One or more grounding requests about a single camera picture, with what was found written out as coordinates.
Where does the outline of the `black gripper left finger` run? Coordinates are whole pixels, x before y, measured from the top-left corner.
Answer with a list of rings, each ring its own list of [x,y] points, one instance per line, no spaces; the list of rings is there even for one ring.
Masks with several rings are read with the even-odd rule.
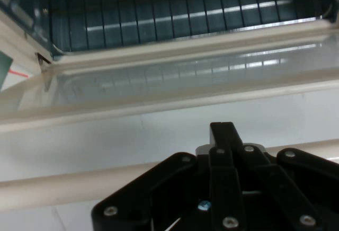
[[[244,203],[231,122],[210,125],[211,148],[176,153],[99,202],[94,230],[243,230]]]

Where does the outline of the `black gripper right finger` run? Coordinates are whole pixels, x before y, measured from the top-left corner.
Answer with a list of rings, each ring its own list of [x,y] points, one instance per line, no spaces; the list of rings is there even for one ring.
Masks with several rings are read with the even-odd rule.
[[[275,157],[221,124],[243,190],[246,230],[338,230],[338,164],[296,148]]]

